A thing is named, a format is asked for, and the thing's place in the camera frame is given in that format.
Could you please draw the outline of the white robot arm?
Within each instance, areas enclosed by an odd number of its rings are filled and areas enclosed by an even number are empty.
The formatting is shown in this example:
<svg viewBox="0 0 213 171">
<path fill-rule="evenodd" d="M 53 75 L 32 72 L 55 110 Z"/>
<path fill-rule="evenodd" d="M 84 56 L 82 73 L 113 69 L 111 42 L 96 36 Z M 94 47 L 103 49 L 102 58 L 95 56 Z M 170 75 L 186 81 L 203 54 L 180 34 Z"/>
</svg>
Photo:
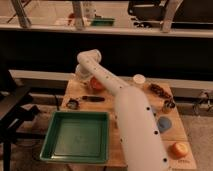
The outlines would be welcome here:
<svg viewBox="0 0 213 171">
<path fill-rule="evenodd" d="M 127 171 L 168 171 L 169 160 L 145 93 L 103 66 L 97 49 L 77 55 L 76 70 L 93 75 L 113 96 Z"/>
</svg>

